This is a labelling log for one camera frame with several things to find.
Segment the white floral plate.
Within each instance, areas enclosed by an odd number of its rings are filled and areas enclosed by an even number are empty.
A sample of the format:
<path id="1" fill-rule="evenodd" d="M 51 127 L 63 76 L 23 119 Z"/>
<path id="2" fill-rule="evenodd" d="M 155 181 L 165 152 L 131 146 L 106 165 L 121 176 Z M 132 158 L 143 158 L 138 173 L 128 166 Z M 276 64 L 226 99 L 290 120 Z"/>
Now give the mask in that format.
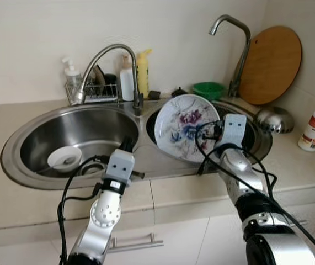
<path id="1" fill-rule="evenodd" d="M 154 124 L 155 143 L 162 151 L 183 161 L 202 162 L 202 151 L 212 149 L 212 140 L 196 142 L 195 128 L 220 121 L 217 108 L 207 99 L 182 95 L 168 100 L 157 113 Z"/>

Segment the white kitchen cabinet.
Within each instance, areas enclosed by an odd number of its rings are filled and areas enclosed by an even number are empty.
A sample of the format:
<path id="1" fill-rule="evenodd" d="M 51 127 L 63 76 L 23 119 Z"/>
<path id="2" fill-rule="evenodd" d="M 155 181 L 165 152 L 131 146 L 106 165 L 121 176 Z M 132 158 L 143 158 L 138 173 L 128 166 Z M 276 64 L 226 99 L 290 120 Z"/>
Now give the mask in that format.
<path id="1" fill-rule="evenodd" d="M 187 220 L 114 232 L 119 245 L 147 242 L 155 233 L 164 246 L 108 254 L 105 265 L 248 265 L 237 217 Z M 58 265 L 61 235 L 56 223 L 0 229 L 0 265 Z"/>

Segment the stainless steel double sink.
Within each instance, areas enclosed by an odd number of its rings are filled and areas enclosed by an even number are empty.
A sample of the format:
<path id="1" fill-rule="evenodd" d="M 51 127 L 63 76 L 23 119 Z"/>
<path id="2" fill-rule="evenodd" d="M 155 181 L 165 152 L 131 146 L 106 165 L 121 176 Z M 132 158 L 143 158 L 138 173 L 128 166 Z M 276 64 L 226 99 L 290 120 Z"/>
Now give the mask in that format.
<path id="1" fill-rule="evenodd" d="M 85 104 L 44 113 L 24 124 L 2 149 L 3 172 L 34 189 L 61 190 L 69 173 L 48 165 L 49 154 L 65 146 L 82 151 L 82 159 L 109 156 L 129 136 L 135 142 L 133 182 L 194 175 L 199 164 L 159 149 L 154 126 L 164 101 L 149 101 L 140 110 L 130 103 Z"/>

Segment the green plastic bowl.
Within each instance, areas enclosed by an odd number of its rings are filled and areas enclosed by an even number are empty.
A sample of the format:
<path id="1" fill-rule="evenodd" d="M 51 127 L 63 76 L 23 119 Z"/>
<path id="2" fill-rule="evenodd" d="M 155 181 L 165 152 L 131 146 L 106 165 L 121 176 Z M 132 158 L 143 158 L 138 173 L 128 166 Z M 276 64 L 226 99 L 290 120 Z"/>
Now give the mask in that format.
<path id="1" fill-rule="evenodd" d="M 208 101 L 220 99 L 225 90 L 225 86 L 217 82 L 200 82 L 193 85 L 193 93 Z"/>

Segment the black sink stopper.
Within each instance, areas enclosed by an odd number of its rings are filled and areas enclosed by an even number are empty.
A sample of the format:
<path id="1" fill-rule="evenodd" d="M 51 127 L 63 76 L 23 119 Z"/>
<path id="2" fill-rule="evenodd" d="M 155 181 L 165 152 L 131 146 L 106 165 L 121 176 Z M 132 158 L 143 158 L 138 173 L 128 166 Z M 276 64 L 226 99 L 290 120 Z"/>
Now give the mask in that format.
<path id="1" fill-rule="evenodd" d="M 182 95 L 188 95 L 188 92 L 183 90 L 182 87 L 179 87 L 177 90 L 174 90 L 170 96 L 172 96 L 172 98 L 176 98 L 177 96 L 182 96 Z"/>

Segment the white plastic bottle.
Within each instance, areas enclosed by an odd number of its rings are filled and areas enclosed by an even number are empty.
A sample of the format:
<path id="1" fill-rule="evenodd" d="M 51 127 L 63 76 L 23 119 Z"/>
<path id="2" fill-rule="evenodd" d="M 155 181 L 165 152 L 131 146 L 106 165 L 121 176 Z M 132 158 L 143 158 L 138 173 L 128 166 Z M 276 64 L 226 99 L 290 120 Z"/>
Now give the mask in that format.
<path id="1" fill-rule="evenodd" d="M 131 58 L 128 54 L 122 56 L 122 65 L 119 72 L 120 90 L 123 101 L 132 102 L 135 100 L 133 73 Z"/>

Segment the chrome flexible gooseneck faucet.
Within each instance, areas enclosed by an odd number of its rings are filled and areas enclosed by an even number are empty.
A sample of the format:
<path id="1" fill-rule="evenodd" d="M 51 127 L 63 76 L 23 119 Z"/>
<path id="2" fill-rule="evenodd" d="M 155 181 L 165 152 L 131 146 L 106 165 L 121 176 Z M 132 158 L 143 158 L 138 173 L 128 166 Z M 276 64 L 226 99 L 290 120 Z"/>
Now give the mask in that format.
<path id="1" fill-rule="evenodd" d="M 105 46 L 100 50 L 96 55 L 93 56 L 92 60 L 87 64 L 87 67 L 85 68 L 82 80 L 77 88 L 72 88 L 72 90 L 69 90 L 67 92 L 67 100 L 71 106 L 74 105 L 81 105 L 85 103 L 85 98 L 87 96 L 86 92 L 86 85 L 88 82 L 88 75 L 89 71 L 91 71 L 94 66 L 97 65 L 98 61 L 102 56 L 106 55 L 109 51 L 111 50 L 125 50 L 129 54 L 130 58 L 132 59 L 132 63 L 130 64 L 131 66 L 131 71 L 133 75 L 133 94 L 134 94 L 134 100 L 133 102 L 133 109 L 136 109 L 137 111 L 141 112 L 144 108 L 144 99 L 143 99 L 143 94 L 140 93 L 139 87 L 138 87 L 138 72 L 137 72 L 137 57 L 135 55 L 135 52 L 130 48 L 129 46 L 125 44 L 111 44 L 108 46 Z"/>

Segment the black cup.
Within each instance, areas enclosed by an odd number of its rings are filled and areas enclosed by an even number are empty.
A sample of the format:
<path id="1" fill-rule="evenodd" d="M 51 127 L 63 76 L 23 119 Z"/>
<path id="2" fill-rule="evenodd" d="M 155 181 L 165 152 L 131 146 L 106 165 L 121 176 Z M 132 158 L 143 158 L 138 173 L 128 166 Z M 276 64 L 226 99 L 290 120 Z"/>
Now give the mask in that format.
<path id="1" fill-rule="evenodd" d="M 115 74 L 105 73 L 103 75 L 105 85 L 103 88 L 103 94 L 105 96 L 117 96 L 118 94 L 118 78 Z"/>

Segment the steel wool scrubber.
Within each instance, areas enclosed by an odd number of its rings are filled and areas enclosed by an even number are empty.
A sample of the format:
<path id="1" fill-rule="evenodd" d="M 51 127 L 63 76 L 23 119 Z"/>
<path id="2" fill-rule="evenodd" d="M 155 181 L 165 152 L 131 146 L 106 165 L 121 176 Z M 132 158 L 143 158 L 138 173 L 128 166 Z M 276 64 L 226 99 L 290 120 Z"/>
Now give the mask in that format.
<path id="1" fill-rule="evenodd" d="M 85 83 L 85 93 L 87 97 L 97 97 L 101 96 L 103 93 L 104 84 L 102 84 L 96 78 L 87 79 L 87 83 Z"/>

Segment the small white bowl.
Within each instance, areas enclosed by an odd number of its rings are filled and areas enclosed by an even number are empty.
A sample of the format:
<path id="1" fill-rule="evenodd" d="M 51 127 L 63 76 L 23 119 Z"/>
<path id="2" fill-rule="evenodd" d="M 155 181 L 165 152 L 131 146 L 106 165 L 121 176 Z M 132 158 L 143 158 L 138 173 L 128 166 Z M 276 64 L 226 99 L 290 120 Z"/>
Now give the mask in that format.
<path id="1" fill-rule="evenodd" d="M 70 172 L 78 169 L 82 154 L 82 150 L 74 146 L 56 149 L 48 157 L 48 166 L 57 172 Z"/>

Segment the yellow detergent bottle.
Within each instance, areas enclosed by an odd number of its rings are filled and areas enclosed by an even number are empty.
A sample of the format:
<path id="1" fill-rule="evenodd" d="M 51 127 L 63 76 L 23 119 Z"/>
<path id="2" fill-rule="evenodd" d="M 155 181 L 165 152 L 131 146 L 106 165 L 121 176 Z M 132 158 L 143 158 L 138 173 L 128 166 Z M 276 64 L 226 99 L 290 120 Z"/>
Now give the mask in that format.
<path id="1" fill-rule="evenodd" d="M 140 51 L 137 54 L 137 88 L 142 94 L 141 98 L 146 98 L 149 93 L 149 59 L 152 49 Z"/>

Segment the tall steel swivel faucet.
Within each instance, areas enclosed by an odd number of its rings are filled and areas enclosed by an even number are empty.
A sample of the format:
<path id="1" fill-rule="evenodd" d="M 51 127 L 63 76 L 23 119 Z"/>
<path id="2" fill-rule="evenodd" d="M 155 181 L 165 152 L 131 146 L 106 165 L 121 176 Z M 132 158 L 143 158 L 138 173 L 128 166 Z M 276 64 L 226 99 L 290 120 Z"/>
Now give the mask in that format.
<path id="1" fill-rule="evenodd" d="M 231 78 L 231 81 L 228 86 L 228 91 L 227 91 L 228 98 L 237 98 L 239 95 L 239 88 L 241 85 L 241 78 L 244 71 L 245 62 L 247 60 L 248 52 L 250 49 L 252 35 L 250 32 L 250 28 L 248 28 L 248 26 L 245 23 L 243 23 L 242 21 L 228 14 L 218 16 L 218 18 L 213 23 L 212 28 L 210 29 L 210 32 L 209 32 L 210 35 L 215 36 L 217 34 L 218 28 L 224 22 L 228 22 L 240 28 L 243 31 L 244 36 L 245 36 L 243 50 L 240 55 L 238 64 L 236 68 L 234 69 L 234 74 L 233 74 L 233 77 Z"/>

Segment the clear soap pump dispenser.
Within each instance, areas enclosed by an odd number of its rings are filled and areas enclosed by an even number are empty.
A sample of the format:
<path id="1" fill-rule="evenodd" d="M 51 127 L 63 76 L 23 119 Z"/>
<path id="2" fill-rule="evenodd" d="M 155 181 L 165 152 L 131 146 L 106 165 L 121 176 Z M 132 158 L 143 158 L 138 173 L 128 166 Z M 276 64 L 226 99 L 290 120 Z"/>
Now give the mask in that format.
<path id="1" fill-rule="evenodd" d="M 71 90 L 76 90 L 81 86 L 82 73 L 76 69 L 74 62 L 69 57 L 62 58 L 62 63 L 66 64 L 64 73 L 66 76 L 66 85 Z"/>

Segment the round wooden cutting board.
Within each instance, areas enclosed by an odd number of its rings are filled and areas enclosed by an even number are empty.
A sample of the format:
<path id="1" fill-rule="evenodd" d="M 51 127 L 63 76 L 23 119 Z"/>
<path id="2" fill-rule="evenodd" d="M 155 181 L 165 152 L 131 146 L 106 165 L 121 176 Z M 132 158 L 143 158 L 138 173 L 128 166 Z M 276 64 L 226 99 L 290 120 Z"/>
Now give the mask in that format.
<path id="1" fill-rule="evenodd" d="M 294 82 L 302 62 L 297 33 L 287 26 L 271 26 L 251 41 L 239 88 L 249 104 L 269 104 L 280 98 Z"/>

